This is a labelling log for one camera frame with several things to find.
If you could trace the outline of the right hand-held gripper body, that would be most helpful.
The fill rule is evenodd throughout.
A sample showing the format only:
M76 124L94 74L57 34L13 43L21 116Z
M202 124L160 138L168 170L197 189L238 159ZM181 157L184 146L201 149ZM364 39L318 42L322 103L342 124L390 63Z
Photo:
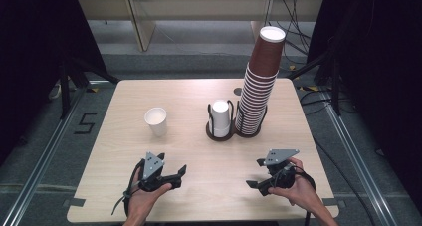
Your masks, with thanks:
M272 187L290 188L293 186L296 170L289 158L298 153L297 149L271 149L268 152L264 165L272 176Z

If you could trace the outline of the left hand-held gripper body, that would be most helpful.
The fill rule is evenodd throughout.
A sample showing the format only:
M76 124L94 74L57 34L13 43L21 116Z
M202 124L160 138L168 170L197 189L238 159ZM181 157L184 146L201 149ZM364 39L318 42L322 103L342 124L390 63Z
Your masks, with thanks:
M152 192L164 185L161 175L164 160L157 158L152 152L146 154L143 166L138 174L138 187L146 192Z

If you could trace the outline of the white paper cup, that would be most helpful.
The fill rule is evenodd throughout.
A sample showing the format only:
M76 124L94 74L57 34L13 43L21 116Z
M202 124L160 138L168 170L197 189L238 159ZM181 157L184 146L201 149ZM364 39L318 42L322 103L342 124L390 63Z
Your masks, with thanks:
M148 124L155 136L165 136L167 133L167 112L163 108L152 108L144 115L144 121Z

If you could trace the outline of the black wire cup holder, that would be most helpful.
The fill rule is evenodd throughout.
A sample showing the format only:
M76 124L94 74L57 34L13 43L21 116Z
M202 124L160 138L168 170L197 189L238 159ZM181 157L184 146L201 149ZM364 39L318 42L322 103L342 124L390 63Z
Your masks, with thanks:
M239 107L235 107L230 100L227 100L225 102L229 104L229 116L230 116L230 121L231 121L229 133L225 137L214 137L211 135L210 130L209 130L209 119L211 117L212 104L209 104L207 106L208 121L207 121L205 130L206 130L207 136L210 139L215 140L215 141L226 141L235 134L244 138L252 138L260 133L261 126L267 114L268 108L264 108L264 111L260 116L260 121L257 124L253 126L249 126L246 124L246 117L245 117L245 114L242 112L242 110Z

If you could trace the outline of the stack of white cups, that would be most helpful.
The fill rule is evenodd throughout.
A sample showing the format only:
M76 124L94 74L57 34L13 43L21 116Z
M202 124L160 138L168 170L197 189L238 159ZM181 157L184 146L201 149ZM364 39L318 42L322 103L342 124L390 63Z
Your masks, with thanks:
M229 104L223 100L217 100L211 105L211 117L209 130L214 137L225 137L230 128Z

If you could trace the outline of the stack of brown cups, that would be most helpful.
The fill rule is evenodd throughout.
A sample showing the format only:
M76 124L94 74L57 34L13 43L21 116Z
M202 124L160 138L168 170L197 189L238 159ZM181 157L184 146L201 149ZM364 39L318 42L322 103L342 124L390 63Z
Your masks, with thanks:
M279 73L286 33L274 26L263 27L247 64L238 103L235 127L244 135L256 134Z

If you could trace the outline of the person's right hand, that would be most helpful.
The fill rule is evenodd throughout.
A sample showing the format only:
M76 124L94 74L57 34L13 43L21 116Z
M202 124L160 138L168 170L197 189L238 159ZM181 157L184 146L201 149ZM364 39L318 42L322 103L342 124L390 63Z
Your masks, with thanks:
M270 187L270 194L283 196L292 206L299 206L309 212L315 212L322 205L320 198L312 185L302 176L296 175L295 182L290 188Z

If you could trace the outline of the person's left hand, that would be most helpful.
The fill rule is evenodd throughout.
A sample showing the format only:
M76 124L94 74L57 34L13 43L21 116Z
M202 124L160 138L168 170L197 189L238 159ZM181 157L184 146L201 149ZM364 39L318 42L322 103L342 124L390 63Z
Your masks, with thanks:
M145 219L148 217L156 201L171 189L171 184L167 183L153 192L142 190L132 194L128 204L127 218Z

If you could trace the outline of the black tape strip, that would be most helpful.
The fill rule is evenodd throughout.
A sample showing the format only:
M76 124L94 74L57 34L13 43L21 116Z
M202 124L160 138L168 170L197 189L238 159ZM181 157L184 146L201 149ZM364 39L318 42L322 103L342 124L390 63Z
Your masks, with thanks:
M335 198L323 198L322 202L325 206L337 206L338 208L346 207L343 200L337 200Z

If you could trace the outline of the black metal stand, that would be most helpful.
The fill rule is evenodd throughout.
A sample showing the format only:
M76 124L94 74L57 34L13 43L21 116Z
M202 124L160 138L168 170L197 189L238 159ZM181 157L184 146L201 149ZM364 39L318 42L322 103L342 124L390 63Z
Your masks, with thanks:
M288 75L288 79L293 80L300 75L318 67L314 76L314 82L319 85L331 83L331 105L337 115L340 115L339 109L339 65L333 51L326 51L314 60L306 63L300 69L293 71Z
M67 59L60 65L59 71L62 99L61 118L64 118L71 109L69 80L72 80L78 89L85 89L90 84L86 72L91 72L113 84L119 82L119 78L109 74L107 70L101 70L99 67L79 58Z

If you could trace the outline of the black curtain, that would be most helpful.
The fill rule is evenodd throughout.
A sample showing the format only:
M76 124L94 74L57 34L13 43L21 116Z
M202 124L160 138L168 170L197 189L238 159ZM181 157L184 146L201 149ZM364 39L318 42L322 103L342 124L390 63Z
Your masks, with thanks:
M334 45L344 84L422 214L422 0L323 0L308 59Z
M64 74L107 75L78 0L0 0L0 164Z

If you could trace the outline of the beige wooden furniture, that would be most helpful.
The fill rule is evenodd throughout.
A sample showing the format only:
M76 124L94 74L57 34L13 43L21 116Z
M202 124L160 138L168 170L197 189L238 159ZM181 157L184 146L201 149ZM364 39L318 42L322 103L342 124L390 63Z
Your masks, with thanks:
M248 21L254 34L270 21L317 19L322 0L78 0L88 20L129 20L139 51L158 20Z

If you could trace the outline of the aluminium floor rail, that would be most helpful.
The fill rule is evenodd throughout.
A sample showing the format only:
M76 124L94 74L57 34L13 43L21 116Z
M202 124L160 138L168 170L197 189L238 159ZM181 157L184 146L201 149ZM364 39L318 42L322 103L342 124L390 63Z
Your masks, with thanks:
M334 110L332 100L328 98L328 94L321 93L320 98L325 101L326 111L329 115L335 130L350 158L350 161L355 168L360 182L368 196L374 211L380 220L382 226L397 226L397 221L392 214L386 199L381 193L380 188L375 183L375 180L370 173L368 166L364 162L361 154L359 153L356 144L354 143L347 127L344 124L341 116Z
M0 226L19 225L85 92L86 88L75 89L68 111L58 119L54 130L43 147L43 151L25 181L22 184L0 184L0 193L17 194L4 218L0 219Z

